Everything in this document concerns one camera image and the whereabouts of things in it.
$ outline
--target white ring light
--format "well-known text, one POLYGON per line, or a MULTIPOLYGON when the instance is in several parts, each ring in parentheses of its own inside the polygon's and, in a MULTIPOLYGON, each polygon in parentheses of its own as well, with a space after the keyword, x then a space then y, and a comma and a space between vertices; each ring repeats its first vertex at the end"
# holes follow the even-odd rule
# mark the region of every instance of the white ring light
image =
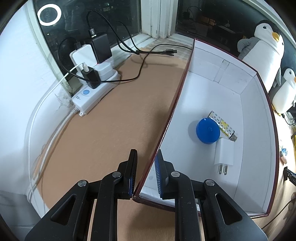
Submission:
POLYGON ((60 19, 61 16, 62 16, 62 11, 61 11, 61 9, 59 8, 58 5, 56 5, 56 4, 52 4, 52 3, 51 3, 51 4, 46 4, 46 5, 44 5, 43 7, 41 7, 41 8, 38 10, 38 12, 37 12, 37 16, 38 16, 38 19, 39 19, 39 22, 40 22, 41 25, 43 25, 43 26, 51 26, 51 25, 56 24, 56 23, 59 21, 59 19, 60 19), (43 21, 40 19, 40 14, 41 14, 41 12, 42 12, 44 9, 46 9, 46 8, 48 8, 48 7, 54 8, 54 9, 57 11, 57 17, 56 17, 55 20, 53 20, 53 21, 51 21, 51 22, 49 22, 49 23, 46 23, 46 22, 43 22, 43 21))

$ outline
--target white power strip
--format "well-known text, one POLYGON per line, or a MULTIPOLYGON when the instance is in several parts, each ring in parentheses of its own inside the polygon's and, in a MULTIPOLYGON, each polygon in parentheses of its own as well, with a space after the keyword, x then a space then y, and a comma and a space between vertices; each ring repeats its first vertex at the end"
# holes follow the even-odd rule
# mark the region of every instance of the white power strip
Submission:
MULTIPOLYGON (((116 73, 107 80, 119 80, 120 75, 116 73)), ((92 89, 84 85, 73 97, 74 105, 80 110, 79 115, 88 114, 110 90, 116 87, 119 82, 101 83, 97 88, 92 89)))

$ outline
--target blue round object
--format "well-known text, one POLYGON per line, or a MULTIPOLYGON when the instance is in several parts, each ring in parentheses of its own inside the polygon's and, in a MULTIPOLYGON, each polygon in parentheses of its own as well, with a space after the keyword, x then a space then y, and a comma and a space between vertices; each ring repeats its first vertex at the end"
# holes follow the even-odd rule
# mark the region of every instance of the blue round object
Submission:
POLYGON ((218 124, 210 118, 203 118, 196 126, 197 137, 205 144, 212 144, 220 137, 218 124))
POLYGON ((83 94, 85 94, 85 95, 89 94, 89 90, 84 90, 83 94))

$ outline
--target penguin beak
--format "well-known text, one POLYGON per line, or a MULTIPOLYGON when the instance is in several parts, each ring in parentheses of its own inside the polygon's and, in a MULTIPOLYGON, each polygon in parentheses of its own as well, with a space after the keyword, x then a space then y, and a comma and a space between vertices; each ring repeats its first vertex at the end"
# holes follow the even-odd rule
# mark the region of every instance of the penguin beak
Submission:
POLYGON ((277 42, 279 41, 279 34, 278 33, 272 32, 272 36, 275 39, 275 41, 277 41, 277 42))

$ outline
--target small penguin plush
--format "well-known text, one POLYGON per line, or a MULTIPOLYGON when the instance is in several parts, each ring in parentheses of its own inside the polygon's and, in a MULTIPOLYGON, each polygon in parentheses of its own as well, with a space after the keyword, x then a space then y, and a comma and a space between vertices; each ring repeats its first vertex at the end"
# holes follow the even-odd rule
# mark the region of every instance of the small penguin plush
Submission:
POLYGON ((283 114, 292 105, 296 95, 296 77, 290 68, 283 68, 284 75, 281 77, 281 86, 272 88, 269 97, 276 112, 283 114))
POLYGON ((239 59, 256 69, 267 92, 274 80, 281 85, 281 59, 284 55, 284 41, 278 27, 263 20, 256 26, 254 37, 241 39, 237 43, 239 59))

